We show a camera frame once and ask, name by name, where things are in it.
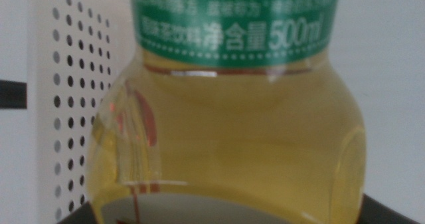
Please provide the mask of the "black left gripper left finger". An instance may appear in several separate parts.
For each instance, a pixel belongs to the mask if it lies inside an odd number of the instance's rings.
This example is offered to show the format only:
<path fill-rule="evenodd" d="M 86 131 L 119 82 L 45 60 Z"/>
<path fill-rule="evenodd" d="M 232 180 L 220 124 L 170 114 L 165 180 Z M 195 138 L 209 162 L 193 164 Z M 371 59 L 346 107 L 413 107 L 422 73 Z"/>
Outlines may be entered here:
<path fill-rule="evenodd" d="M 68 204 L 69 214 L 57 224 L 97 224 L 96 216 L 90 201 L 84 202 L 79 208 L 71 201 Z"/>

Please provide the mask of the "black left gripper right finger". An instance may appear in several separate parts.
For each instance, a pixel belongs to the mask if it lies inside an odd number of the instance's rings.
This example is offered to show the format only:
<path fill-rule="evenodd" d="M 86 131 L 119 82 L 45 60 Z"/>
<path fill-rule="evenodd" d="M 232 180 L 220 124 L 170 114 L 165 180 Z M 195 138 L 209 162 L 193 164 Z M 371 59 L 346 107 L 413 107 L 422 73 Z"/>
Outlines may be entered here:
<path fill-rule="evenodd" d="M 357 224 L 419 224 L 364 194 Z"/>

